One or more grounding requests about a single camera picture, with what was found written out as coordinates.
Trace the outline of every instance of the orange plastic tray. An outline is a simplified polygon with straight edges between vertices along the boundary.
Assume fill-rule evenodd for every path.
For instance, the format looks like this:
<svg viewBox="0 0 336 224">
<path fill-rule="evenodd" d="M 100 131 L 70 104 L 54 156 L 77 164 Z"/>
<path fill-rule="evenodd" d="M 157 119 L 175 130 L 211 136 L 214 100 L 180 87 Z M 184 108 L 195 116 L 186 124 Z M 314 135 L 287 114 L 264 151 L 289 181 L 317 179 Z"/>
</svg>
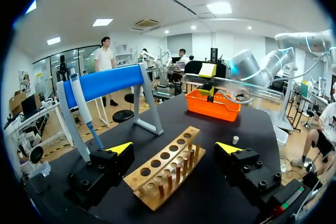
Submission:
<svg viewBox="0 0 336 224">
<path fill-rule="evenodd" d="M 193 90 L 185 96 L 188 110 L 230 122 L 236 120 L 242 107 L 241 104 L 227 100 L 220 93 L 215 94 L 214 102 L 207 102 L 207 96 L 200 94 L 198 90 Z"/>
</svg>

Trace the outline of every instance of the wooden test tube rack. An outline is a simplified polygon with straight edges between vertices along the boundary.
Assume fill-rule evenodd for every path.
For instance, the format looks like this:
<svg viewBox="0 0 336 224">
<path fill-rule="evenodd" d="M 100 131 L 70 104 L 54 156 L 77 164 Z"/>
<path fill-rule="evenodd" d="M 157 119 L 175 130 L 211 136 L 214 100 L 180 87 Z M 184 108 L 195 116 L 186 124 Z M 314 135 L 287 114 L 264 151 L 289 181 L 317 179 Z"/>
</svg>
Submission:
<svg viewBox="0 0 336 224">
<path fill-rule="evenodd" d="M 188 127 L 159 153 L 124 178 L 134 194 L 153 211 L 179 188 L 204 156 L 205 150 L 199 144 L 193 145 L 199 131 Z"/>
</svg>

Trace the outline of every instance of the black tabletop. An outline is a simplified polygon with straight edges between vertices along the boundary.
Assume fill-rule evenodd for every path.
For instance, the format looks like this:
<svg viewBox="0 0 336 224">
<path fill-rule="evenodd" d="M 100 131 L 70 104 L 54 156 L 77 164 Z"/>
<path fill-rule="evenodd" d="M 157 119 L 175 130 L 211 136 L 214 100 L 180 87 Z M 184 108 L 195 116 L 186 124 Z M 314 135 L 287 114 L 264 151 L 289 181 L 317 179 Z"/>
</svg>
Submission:
<svg viewBox="0 0 336 224">
<path fill-rule="evenodd" d="M 188 126 L 200 129 L 194 143 L 201 143 L 206 154 L 181 187 L 155 212 L 148 208 L 122 181 L 112 187 L 97 207 L 89 212 L 112 223 L 251 223 L 259 209 L 252 206 L 237 187 L 230 187 L 213 160 L 215 142 L 230 144 L 239 136 L 236 147 L 251 147 L 272 171 L 280 172 L 279 150 L 273 125 L 266 112 L 242 107 L 235 122 L 217 120 L 187 110 L 185 95 L 165 101 L 158 107 L 164 133 L 156 136 L 124 122 L 100 135 L 105 147 L 133 142 L 135 161 L 127 174 L 148 161 L 173 141 Z M 149 111 L 141 119 L 152 122 Z M 95 143 L 88 142 L 89 147 Z M 52 161 L 51 172 L 64 178 L 83 166 L 77 150 Z"/>
</svg>

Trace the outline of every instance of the ceiling light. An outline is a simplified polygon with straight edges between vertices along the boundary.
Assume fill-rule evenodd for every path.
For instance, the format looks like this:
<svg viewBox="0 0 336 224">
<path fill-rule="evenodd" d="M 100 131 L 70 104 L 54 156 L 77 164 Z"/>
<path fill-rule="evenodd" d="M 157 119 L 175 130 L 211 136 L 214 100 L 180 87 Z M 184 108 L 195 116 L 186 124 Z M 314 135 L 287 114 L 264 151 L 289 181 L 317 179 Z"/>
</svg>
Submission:
<svg viewBox="0 0 336 224">
<path fill-rule="evenodd" d="M 57 38 L 53 38 L 53 39 L 49 39 L 47 40 L 48 45 L 52 45 L 52 44 L 56 44 L 61 42 L 61 37 L 57 37 Z"/>
<path fill-rule="evenodd" d="M 92 26 L 108 26 L 113 21 L 113 18 L 97 18 Z"/>
<path fill-rule="evenodd" d="M 32 10 L 36 9 L 36 0 L 34 0 L 34 2 L 30 5 L 30 7 L 28 8 L 28 10 L 26 11 L 25 14 L 31 12 Z"/>
<path fill-rule="evenodd" d="M 208 9 L 213 14 L 229 14 L 232 13 L 232 9 L 229 3 L 220 2 L 207 5 Z"/>
</svg>

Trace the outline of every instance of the white cap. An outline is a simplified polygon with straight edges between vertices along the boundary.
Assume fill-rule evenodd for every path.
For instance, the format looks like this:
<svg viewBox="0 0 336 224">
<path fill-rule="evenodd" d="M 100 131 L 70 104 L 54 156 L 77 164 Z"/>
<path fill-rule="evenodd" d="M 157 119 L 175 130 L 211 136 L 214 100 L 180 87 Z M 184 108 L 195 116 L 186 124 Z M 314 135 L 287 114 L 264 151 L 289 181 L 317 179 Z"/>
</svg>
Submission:
<svg viewBox="0 0 336 224">
<path fill-rule="evenodd" d="M 238 140 L 239 140 L 239 137 L 238 136 L 234 136 L 233 140 L 232 140 L 232 144 L 237 144 Z"/>
</svg>

